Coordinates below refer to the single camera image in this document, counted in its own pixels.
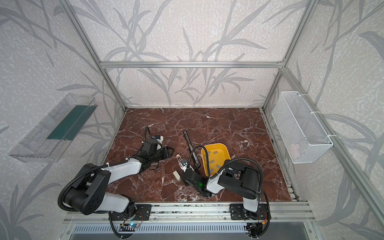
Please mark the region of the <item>pink mini stapler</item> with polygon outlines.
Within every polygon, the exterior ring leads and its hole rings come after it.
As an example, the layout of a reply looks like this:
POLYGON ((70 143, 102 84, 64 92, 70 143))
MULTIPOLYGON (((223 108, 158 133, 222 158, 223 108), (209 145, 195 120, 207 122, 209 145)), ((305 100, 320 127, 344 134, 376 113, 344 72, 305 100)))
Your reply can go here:
POLYGON ((176 158, 177 158, 177 160, 178 160, 179 163, 181 163, 182 160, 183 160, 182 157, 181 157, 179 154, 176 155, 176 158))

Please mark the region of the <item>black stapler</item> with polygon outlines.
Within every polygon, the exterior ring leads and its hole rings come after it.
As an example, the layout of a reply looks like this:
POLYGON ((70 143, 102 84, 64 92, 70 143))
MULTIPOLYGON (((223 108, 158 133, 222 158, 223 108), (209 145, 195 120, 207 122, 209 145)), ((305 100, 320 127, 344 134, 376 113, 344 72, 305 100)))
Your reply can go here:
POLYGON ((187 131, 183 130, 183 134, 184 134, 184 137, 185 137, 187 144, 189 146, 190 153, 192 154, 192 159, 193 159, 194 165, 196 168, 199 168, 201 166, 201 164, 200 164, 200 161, 198 160, 198 157, 197 157, 195 151, 193 150, 194 147, 193 147, 192 142, 188 136, 187 131))

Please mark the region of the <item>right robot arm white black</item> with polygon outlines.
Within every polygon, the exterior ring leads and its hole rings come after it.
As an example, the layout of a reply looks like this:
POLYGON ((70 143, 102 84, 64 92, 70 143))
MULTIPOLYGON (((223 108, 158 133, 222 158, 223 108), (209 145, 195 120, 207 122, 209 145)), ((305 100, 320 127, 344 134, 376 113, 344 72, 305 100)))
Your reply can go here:
POLYGON ((243 203, 230 205, 231 219, 263 220, 266 223, 269 209, 263 211, 260 206, 264 180, 261 166, 248 158, 231 159, 227 147, 221 143, 206 145, 201 153, 205 177, 198 173, 197 167, 191 167, 189 160, 177 155, 185 184, 194 187, 205 198, 221 190, 240 195, 243 203))

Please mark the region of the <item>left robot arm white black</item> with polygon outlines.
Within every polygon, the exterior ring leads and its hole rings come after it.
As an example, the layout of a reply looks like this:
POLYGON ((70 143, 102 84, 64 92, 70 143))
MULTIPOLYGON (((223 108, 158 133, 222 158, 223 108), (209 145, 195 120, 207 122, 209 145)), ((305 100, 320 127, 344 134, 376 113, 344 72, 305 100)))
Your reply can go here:
POLYGON ((153 163, 169 159, 175 150, 163 146, 163 141, 163 136, 152 136, 149 127, 145 127, 141 147, 123 162, 100 166, 84 165, 76 177, 60 192, 59 208, 84 215, 115 212, 130 218, 137 211, 134 200, 109 193, 108 185, 125 177, 143 173, 153 163))

